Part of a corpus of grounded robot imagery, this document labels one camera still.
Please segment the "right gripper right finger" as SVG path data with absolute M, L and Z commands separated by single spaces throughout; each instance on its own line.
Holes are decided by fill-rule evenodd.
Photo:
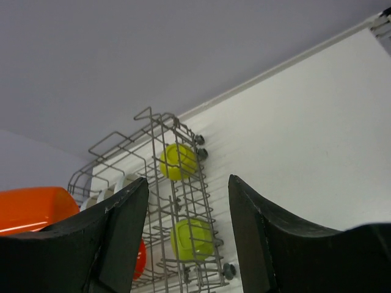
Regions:
M 239 176 L 228 200 L 244 292 L 389 292 L 390 224 L 345 231 L 309 222 Z

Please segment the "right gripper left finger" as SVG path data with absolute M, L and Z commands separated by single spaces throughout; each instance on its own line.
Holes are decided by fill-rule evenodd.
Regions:
M 140 177 L 40 231 L 1 237 L 1 292 L 130 292 L 148 198 Z

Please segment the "orange round plastic bowl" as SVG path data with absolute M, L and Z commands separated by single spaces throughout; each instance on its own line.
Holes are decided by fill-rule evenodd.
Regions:
M 135 270 L 133 273 L 133 280 L 134 281 L 136 281 L 137 279 L 139 279 L 142 276 L 144 269 L 145 269 L 145 266 L 146 266 L 146 263 L 147 263 L 147 249 L 146 249 L 144 240 L 141 239 L 141 243 L 139 246 L 139 251 L 138 251 L 137 259 L 136 259 L 136 266 L 135 266 Z

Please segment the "white round bowl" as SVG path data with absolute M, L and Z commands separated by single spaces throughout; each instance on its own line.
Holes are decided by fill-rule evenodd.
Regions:
M 127 174 L 125 176 L 122 176 L 115 184 L 114 187 L 114 193 L 121 191 L 124 187 L 129 185 L 130 183 L 134 182 L 138 179 L 137 175 L 134 174 Z
M 97 203 L 97 198 L 89 197 L 89 198 L 87 198 L 86 200 L 83 201 L 83 203 L 82 203 L 82 205 L 80 207 L 80 211 L 84 211 L 84 210 L 92 207 L 96 203 Z
M 110 198 L 111 196 L 113 196 L 114 189 L 115 189 L 115 187 L 111 186 L 111 187 L 108 187 L 107 189 L 102 190 L 98 195 L 97 203 L 100 203 L 100 202 Z

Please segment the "orange square plastic bowl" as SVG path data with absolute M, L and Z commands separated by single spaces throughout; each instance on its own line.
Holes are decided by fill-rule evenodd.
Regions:
M 1 192 L 1 236 L 35 232 L 79 212 L 62 187 L 29 187 Z

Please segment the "white square bowl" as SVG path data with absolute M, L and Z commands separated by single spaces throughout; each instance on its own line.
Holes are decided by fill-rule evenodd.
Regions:
M 170 241 L 180 261 L 204 261 L 214 254 L 210 224 L 204 220 L 180 220 L 170 231 Z

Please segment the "grey wire dish rack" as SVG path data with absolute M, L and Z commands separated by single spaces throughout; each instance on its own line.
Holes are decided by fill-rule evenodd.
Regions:
M 68 191 L 81 207 L 127 174 L 147 180 L 149 200 L 142 238 L 147 263 L 133 281 L 133 292 L 227 292 L 236 270 L 220 253 L 219 237 L 210 204 L 204 162 L 205 139 L 171 113 L 155 113 L 148 107 L 135 118 L 142 126 L 132 134 L 114 131 L 89 148 L 92 160 L 72 174 Z M 189 178 L 171 181 L 159 169 L 161 153 L 170 144 L 184 144 L 195 152 L 198 169 Z M 214 254 L 204 261 L 180 261 L 174 255 L 170 231 L 183 219 L 210 224 Z

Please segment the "green plastic bowl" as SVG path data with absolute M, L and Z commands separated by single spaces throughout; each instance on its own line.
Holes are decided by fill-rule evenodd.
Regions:
M 196 154 L 187 145 L 170 144 L 161 153 L 159 169 L 171 181 L 187 179 L 198 169 Z

